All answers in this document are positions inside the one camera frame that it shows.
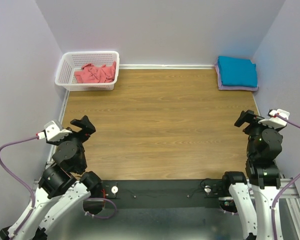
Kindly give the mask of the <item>blue t shirt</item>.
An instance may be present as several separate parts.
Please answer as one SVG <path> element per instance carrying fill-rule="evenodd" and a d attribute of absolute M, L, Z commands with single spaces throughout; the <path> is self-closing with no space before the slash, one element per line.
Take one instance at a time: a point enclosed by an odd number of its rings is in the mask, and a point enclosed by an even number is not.
<path fill-rule="evenodd" d="M 219 56 L 217 67 L 221 83 L 227 87 L 258 87 L 256 64 L 250 59 Z"/>

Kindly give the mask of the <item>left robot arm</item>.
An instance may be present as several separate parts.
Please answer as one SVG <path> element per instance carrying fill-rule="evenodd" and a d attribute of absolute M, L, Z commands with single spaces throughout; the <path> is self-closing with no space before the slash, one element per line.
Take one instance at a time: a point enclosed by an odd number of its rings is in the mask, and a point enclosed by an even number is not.
<path fill-rule="evenodd" d="M 38 186 L 33 189 L 1 160 L 0 165 L 30 193 L 30 202 L 19 219 L 11 226 L 0 230 L 2 240 L 46 240 L 57 222 L 85 198 L 97 197 L 103 189 L 102 180 L 92 171 L 86 171 L 87 160 L 83 143 L 96 132 L 88 116 L 73 119 L 73 131 L 63 128 L 57 120 L 48 122 L 43 131 L 28 138 L 29 141 L 44 139 L 56 146 L 52 164 L 42 173 Z"/>

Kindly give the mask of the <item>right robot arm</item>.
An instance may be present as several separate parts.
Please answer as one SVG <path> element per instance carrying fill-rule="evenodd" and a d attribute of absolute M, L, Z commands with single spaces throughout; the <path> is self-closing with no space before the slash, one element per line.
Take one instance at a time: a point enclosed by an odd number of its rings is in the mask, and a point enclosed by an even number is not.
<path fill-rule="evenodd" d="M 220 191 L 233 198 L 245 240 L 283 239 L 279 200 L 280 171 L 275 158 L 282 151 L 283 136 L 271 119 L 252 110 L 242 111 L 234 123 L 248 136 L 246 172 L 227 171 Z"/>

